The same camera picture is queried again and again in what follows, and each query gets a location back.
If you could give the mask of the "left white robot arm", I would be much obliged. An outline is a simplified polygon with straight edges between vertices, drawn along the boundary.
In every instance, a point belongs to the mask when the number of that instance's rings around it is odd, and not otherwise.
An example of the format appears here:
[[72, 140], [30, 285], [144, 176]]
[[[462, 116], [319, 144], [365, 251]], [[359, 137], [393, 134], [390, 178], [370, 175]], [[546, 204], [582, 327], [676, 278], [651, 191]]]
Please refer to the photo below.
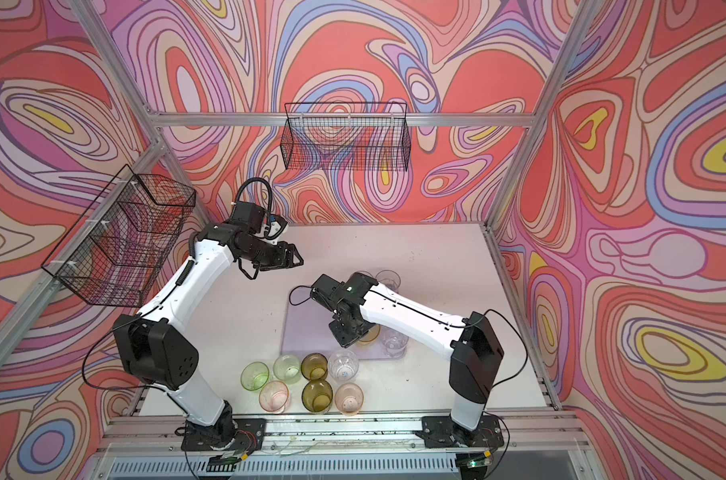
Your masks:
[[302, 266], [297, 247], [258, 237], [249, 228], [210, 223], [189, 240], [189, 256], [169, 282], [133, 315], [122, 315], [112, 333], [124, 370], [166, 394], [199, 427], [230, 428], [229, 403], [199, 371], [199, 352], [187, 337], [192, 314], [218, 277], [245, 262], [254, 280], [263, 271]]

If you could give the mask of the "dark olive glass back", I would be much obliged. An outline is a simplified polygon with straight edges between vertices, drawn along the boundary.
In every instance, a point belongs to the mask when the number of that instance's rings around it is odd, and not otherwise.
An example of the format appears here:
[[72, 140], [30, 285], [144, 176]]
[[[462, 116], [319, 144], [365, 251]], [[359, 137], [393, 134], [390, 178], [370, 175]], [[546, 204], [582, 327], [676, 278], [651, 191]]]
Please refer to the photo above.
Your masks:
[[325, 380], [328, 375], [327, 357], [321, 353], [311, 353], [302, 360], [300, 369], [308, 381]]

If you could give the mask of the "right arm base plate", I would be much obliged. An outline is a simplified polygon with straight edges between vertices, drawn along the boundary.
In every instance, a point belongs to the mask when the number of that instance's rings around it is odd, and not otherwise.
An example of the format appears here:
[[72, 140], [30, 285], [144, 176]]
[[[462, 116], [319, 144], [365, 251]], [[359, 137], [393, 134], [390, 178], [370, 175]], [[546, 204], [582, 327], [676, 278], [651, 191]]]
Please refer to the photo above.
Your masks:
[[482, 414], [474, 430], [461, 427], [448, 415], [424, 416], [414, 434], [428, 449], [485, 448], [495, 451], [505, 445], [499, 418], [490, 414]]

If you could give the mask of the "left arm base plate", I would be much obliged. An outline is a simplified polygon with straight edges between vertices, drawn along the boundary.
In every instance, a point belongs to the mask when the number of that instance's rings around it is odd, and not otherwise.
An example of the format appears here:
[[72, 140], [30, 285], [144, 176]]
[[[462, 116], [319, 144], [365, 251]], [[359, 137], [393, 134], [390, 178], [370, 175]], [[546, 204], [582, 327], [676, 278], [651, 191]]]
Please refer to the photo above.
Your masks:
[[186, 421], [175, 434], [185, 452], [235, 451], [253, 453], [262, 448], [267, 422], [264, 418], [230, 418], [230, 423], [200, 426]]

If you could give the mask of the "clear glass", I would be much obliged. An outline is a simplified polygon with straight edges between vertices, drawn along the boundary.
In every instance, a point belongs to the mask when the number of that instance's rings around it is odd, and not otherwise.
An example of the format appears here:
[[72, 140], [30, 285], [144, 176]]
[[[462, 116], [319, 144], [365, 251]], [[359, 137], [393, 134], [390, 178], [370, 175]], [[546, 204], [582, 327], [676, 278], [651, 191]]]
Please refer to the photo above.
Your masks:
[[330, 376], [338, 382], [351, 381], [359, 371], [359, 359], [354, 352], [343, 349], [328, 359]]
[[388, 358], [400, 359], [406, 354], [409, 337], [389, 327], [383, 327], [380, 340]]
[[393, 292], [398, 292], [401, 286], [401, 277], [393, 270], [381, 270], [376, 274], [375, 279]]

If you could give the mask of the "yellow glass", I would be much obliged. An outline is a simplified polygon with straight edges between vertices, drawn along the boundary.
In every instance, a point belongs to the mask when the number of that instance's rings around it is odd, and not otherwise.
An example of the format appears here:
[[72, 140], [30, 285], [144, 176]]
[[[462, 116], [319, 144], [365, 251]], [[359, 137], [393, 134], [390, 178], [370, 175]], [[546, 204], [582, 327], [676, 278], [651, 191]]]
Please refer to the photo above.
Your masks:
[[363, 335], [356, 344], [358, 346], [368, 346], [374, 343], [381, 333], [381, 326], [375, 324], [365, 335]]

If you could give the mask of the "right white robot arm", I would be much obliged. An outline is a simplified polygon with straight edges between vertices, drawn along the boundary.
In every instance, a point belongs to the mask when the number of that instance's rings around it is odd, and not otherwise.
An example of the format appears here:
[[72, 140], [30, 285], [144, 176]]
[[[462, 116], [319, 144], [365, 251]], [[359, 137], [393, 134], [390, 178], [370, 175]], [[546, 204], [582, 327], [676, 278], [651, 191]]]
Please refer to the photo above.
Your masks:
[[446, 359], [455, 393], [451, 422], [466, 432], [478, 428], [504, 357], [486, 315], [473, 311], [462, 317], [434, 310], [362, 273], [345, 282], [323, 274], [311, 285], [310, 298], [332, 314], [329, 329], [342, 348], [380, 325]]

